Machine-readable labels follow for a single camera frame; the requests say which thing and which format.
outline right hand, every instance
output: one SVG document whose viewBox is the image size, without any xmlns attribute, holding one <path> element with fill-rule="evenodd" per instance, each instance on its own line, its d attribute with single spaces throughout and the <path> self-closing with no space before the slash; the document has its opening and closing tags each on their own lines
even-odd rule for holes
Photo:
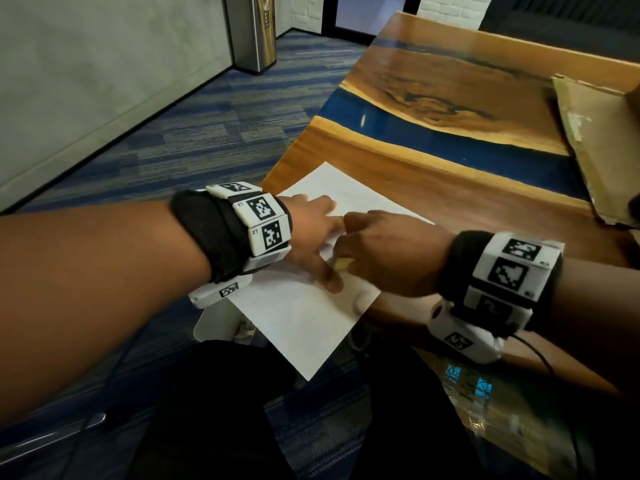
<svg viewBox="0 0 640 480">
<path fill-rule="evenodd" d="M 455 234 L 416 217 L 370 210 L 344 217 L 347 234 L 335 243 L 335 258 L 352 258 L 347 271 L 382 291 L 403 296 L 436 293 Z"/>
</svg>

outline patterned carpet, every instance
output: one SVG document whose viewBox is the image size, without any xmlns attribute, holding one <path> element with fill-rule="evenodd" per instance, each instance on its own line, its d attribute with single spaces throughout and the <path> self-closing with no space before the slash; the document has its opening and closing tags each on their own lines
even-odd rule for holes
<svg viewBox="0 0 640 480">
<path fill-rule="evenodd" d="M 289 32 L 265 75 L 230 71 L 103 151 L 19 212 L 169 196 L 183 187 L 258 183 L 307 126 L 363 53 L 352 43 Z M 88 431 L 66 479 L 124 478 L 168 368 L 192 344 L 199 313 L 184 299 L 156 316 L 99 394 L 124 345 L 23 423 L 0 445 L 107 411 L 119 419 Z M 350 351 L 336 354 L 308 386 L 269 407 L 300 478 L 347 478 L 369 421 L 368 388 Z M 72 441 L 0 470 L 2 478 L 59 478 Z"/>
</svg>

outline person's right arm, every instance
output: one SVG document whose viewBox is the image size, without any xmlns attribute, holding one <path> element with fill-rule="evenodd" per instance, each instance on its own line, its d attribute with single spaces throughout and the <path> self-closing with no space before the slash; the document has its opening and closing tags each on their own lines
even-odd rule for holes
<svg viewBox="0 0 640 480">
<path fill-rule="evenodd" d="M 436 293 L 454 234 L 419 219 L 350 213 L 335 257 L 348 272 L 404 296 Z M 640 271 L 565 258 L 548 319 L 535 330 L 629 397 L 640 367 Z"/>
</svg>

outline black fabric wrist strap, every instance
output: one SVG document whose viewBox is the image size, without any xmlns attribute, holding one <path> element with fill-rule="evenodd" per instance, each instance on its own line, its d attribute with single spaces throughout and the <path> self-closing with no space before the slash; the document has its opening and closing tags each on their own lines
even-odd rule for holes
<svg viewBox="0 0 640 480">
<path fill-rule="evenodd" d="M 231 202 L 185 190 L 173 195 L 170 208 L 209 260 L 210 282 L 230 280 L 242 271 L 252 255 L 251 246 L 247 227 Z"/>
<path fill-rule="evenodd" d="M 540 328 L 541 323 L 548 318 L 553 293 L 556 290 L 556 284 L 562 271 L 562 256 L 558 258 L 539 300 L 537 302 L 531 301 L 473 277 L 478 260 L 492 237 L 493 234 L 491 232 L 476 230 L 463 231 L 456 236 L 447 262 L 440 274 L 438 293 L 444 299 L 455 304 L 454 310 L 457 308 L 455 315 L 459 316 L 460 319 L 489 330 L 498 337 L 507 337 L 513 331 L 508 327 L 501 326 L 502 324 L 496 324 L 495 319 L 491 320 L 491 317 L 484 317 L 476 313 L 475 310 L 469 310 L 463 306 L 469 286 L 473 286 L 496 298 L 503 299 L 508 303 L 532 309 L 533 315 L 525 329 L 537 330 Z"/>
</svg>

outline forearm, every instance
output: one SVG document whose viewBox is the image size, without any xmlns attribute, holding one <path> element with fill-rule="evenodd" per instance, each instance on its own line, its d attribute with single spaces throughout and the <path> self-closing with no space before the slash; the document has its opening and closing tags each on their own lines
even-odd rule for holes
<svg viewBox="0 0 640 480">
<path fill-rule="evenodd" d="M 537 332 L 640 398 L 640 273 L 565 259 L 548 320 Z"/>
<path fill-rule="evenodd" d="M 166 201 L 2 217 L 0 253 L 0 423 L 211 275 Z"/>
</svg>

